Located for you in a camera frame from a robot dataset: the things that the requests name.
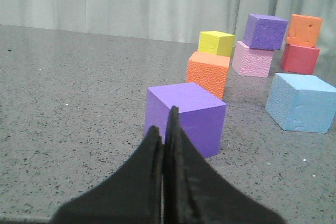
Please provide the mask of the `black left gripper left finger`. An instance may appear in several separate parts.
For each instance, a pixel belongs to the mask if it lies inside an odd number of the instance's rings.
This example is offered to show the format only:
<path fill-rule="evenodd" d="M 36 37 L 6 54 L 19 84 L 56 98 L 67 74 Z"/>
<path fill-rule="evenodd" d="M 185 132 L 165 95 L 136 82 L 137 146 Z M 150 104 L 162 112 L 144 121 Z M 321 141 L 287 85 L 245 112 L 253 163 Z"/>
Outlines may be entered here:
<path fill-rule="evenodd" d="M 51 223 L 160 223 L 163 144 L 151 126 L 132 156 L 109 178 L 63 204 Z"/>

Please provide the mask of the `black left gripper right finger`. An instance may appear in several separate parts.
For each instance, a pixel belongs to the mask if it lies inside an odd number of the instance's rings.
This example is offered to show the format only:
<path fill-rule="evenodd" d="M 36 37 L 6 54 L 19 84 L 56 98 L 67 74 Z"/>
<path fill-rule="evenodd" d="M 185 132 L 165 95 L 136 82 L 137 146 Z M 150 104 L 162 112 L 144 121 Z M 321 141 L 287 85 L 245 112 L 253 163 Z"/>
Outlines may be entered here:
<path fill-rule="evenodd" d="M 176 106 L 167 122 L 163 181 L 164 223 L 285 223 L 204 160 L 180 126 Z"/>

